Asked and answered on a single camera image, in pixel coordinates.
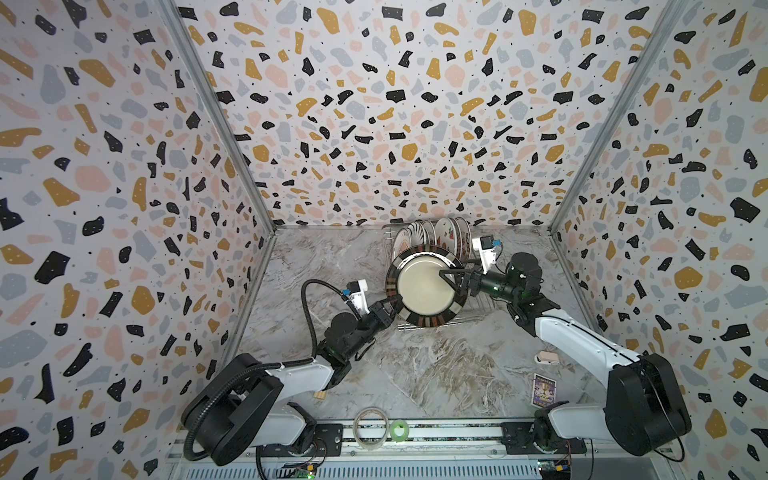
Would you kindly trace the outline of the dark mosaic rim plate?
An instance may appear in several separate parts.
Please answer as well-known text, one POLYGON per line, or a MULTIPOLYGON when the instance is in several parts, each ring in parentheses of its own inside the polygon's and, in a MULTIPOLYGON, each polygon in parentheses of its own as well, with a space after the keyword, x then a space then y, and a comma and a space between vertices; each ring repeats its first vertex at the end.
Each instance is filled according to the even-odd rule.
POLYGON ((446 268, 464 268, 457 256, 438 246, 411 247, 392 260, 386 278, 387 296, 400 294, 404 307, 397 315, 419 328, 449 323, 461 309, 453 309, 454 288, 439 276, 446 268))

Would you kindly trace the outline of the blue striped white plate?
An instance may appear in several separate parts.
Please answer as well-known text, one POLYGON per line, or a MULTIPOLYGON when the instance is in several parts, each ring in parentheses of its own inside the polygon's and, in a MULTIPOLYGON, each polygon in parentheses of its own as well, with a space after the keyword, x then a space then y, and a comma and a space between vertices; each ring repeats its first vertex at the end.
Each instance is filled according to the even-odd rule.
POLYGON ((417 220, 417 221, 414 221, 414 222, 409 224, 413 228, 413 236, 412 236, 413 245, 412 245, 412 247, 422 246, 422 245, 429 245, 429 244, 426 243, 425 232, 424 232, 424 229, 423 229, 423 227, 421 225, 421 221, 422 220, 417 220))

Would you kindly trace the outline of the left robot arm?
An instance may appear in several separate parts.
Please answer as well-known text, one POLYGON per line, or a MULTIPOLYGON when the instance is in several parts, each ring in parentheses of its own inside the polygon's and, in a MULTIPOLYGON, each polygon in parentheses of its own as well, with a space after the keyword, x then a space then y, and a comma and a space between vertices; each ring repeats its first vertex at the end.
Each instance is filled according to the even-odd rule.
POLYGON ((236 356, 184 410, 183 457, 223 466, 251 446, 281 446, 295 455, 312 450, 317 420, 292 398, 338 385, 401 306, 395 295, 369 305, 359 318, 336 315, 309 359, 262 363, 247 353, 236 356))

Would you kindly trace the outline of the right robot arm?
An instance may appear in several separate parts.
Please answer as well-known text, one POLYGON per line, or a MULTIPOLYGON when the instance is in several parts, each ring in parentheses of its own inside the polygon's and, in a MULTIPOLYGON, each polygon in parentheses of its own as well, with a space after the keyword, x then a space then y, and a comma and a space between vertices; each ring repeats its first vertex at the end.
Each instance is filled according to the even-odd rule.
POLYGON ((505 303, 519 327, 576 361, 605 388, 602 405, 562 401, 537 410, 531 442, 540 451, 554 452, 572 439, 604 440, 643 456, 691 431, 670 362, 624 348, 576 322, 542 292, 534 255, 514 254, 502 273, 449 268, 439 275, 459 294, 486 294, 505 303))

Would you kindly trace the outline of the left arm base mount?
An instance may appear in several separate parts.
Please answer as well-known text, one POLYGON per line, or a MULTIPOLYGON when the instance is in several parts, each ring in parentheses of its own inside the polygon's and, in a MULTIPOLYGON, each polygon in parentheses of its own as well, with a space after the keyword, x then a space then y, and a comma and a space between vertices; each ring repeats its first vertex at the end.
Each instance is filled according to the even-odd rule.
POLYGON ((309 456, 338 457, 344 438, 342 423, 319 423, 306 426, 298 438, 287 445, 267 443, 262 454, 267 458, 297 458, 309 456))

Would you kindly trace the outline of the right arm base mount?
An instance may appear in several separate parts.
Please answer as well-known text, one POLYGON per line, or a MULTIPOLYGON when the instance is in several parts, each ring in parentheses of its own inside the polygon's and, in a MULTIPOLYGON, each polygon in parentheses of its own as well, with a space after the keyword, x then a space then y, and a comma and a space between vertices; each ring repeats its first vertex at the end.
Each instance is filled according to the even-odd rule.
POLYGON ((559 437, 542 418, 501 424, 501 443, 508 455, 566 455, 586 454, 583 440, 559 437))

